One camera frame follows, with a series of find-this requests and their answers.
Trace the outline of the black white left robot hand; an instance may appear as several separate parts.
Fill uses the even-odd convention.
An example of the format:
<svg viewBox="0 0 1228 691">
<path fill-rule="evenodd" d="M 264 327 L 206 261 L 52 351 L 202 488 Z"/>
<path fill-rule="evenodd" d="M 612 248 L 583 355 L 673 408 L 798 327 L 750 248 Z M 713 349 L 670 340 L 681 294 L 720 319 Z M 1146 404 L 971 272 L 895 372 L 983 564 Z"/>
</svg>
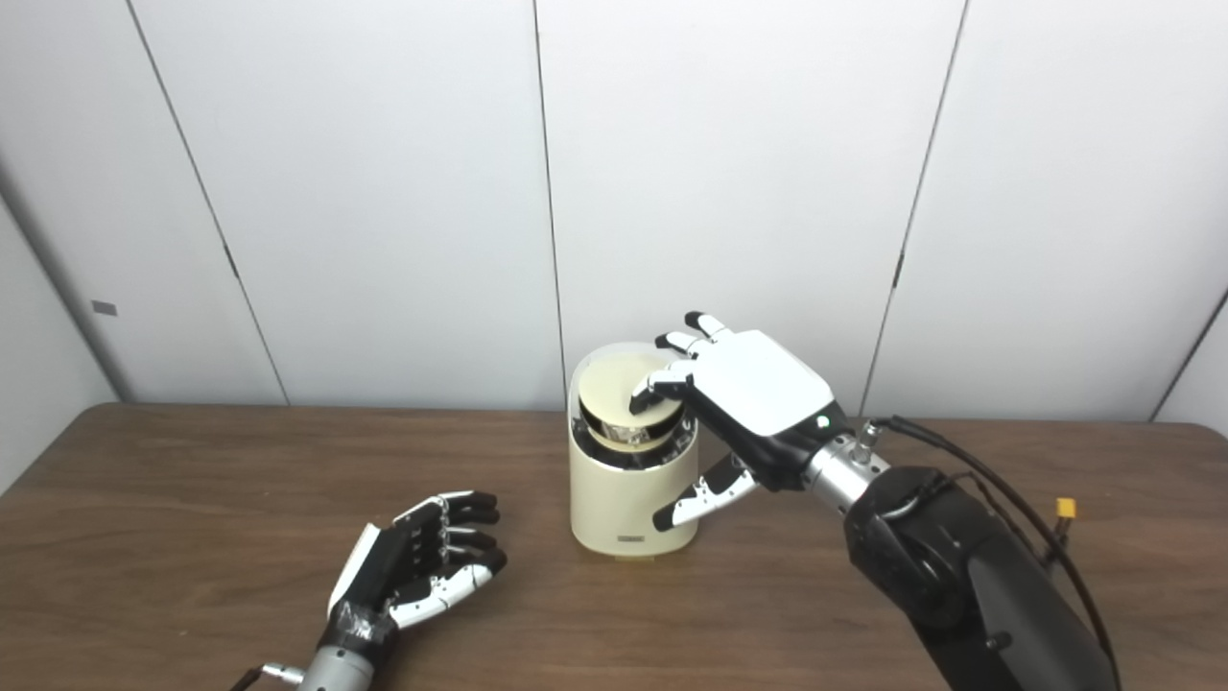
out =
<svg viewBox="0 0 1228 691">
<path fill-rule="evenodd" d="M 379 665 L 400 632 L 457 608 L 508 565 L 483 531 L 499 520 L 496 495 L 462 490 L 431 495 L 386 528 L 365 525 L 328 599 L 321 647 Z"/>
</svg>

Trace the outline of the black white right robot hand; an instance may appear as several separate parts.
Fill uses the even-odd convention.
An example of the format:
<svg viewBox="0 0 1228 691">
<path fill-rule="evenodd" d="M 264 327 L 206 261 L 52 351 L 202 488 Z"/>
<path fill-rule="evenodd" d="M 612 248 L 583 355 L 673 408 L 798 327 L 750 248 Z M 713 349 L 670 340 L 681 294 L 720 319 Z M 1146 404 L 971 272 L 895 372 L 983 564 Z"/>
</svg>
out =
<svg viewBox="0 0 1228 691">
<path fill-rule="evenodd" d="M 652 515 L 659 533 L 700 519 L 752 490 L 802 491 L 806 473 L 830 442 L 849 433 L 849 419 L 819 373 L 763 331 L 733 331 L 701 311 L 684 315 L 686 333 L 656 338 L 680 357 L 639 382 L 632 415 L 658 403 L 682 403 L 728 447 L 670 504 Z"/>
</svg>

